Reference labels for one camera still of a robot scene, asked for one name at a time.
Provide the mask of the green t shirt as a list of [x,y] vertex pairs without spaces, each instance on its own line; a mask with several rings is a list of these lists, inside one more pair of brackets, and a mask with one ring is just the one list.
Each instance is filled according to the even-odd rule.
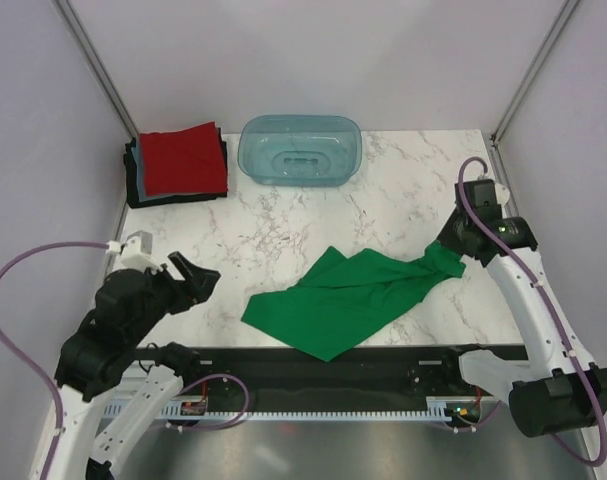
[[295,285],[252,295],[241,320],[329,362],[409,312],[442,282],[462,278],[464,271],[461,256],[437,241],[410,261],[369,248],[347,257],[330,247]]

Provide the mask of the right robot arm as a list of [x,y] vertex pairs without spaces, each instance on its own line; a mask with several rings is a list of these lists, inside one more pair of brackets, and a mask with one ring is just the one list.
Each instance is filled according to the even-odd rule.
[[486,269],[516,322],[528,364],[487,347],[465,348],[441,368],[443,386],[456,394],[480,387],[508,405],[529,438],[597,425],[607,411],[607,367],[597,365],[555,296],[543,291],[544,268],[528,223],[504,217],[490,179],[456,183],[455,198],[437,239]]

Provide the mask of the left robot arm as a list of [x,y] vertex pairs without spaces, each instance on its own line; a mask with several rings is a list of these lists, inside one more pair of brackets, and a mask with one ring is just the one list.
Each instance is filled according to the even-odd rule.
[[193,349],[171,342],[152,350],[154,365],[143,385],[106,430],[97,430],[124,373],[140,359],[142,340],[165,317],[206,302],[221,277],[178,252],[169,260],[178,278],[145,254],[129,258],[106,277],[93,308],[64,342],[54,374],[59,397],[52,446],[39,463],[41,478],[116,478],[161,408],[201,385]]

